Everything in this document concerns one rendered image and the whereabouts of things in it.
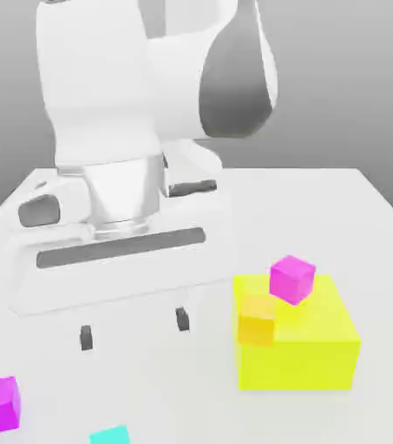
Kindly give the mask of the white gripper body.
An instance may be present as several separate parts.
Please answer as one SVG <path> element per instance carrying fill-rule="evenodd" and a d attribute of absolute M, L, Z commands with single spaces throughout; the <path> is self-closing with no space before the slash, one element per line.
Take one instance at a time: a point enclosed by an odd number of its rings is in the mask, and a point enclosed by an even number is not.
<path fill-rule="evenodd" d="M 233 273 L 229 212 L 174 215 L 167 227 L 95 240 L 88 225 L 28 229 L 7 245 L 7 305 L 19 316 L 174 291 Z"/>

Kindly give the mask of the small orange cube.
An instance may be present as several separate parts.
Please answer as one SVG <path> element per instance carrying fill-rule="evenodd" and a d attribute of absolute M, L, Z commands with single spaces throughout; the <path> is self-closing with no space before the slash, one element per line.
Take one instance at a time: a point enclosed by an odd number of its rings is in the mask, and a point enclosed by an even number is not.
<path fill-rule="evenodd" d="M 245 295 L 239 304 L 238 341 L 270 347 L 274 341 L 276 302 L 270 295 Z"/>

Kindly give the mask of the small cyan cube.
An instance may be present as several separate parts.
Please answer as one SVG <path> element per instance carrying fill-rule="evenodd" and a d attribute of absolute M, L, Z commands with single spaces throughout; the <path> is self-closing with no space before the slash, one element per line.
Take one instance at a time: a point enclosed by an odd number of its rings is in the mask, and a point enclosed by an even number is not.
<path fill-rule="evenodd" d="M 89 444 L 131 444 L 128 428 L 125 425 L 107 428 L 92 433 Z"/>

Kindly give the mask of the large yellow box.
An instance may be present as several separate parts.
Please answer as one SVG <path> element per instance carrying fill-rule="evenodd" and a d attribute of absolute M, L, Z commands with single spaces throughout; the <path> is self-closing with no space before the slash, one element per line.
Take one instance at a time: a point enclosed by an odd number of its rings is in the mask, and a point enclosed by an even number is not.
<path fill-rule="evenodd" d="M 357 328 L 331 276 L 315 276 L 313 292 L 292 306 L 275 299 L 272 345 L 238 340 L 238 314 L 248 291 L 269 297 L 270 278 L 263 274 L 233 278 L 233 344 L 238 389 L 349 390 L 361 344 Z"/>

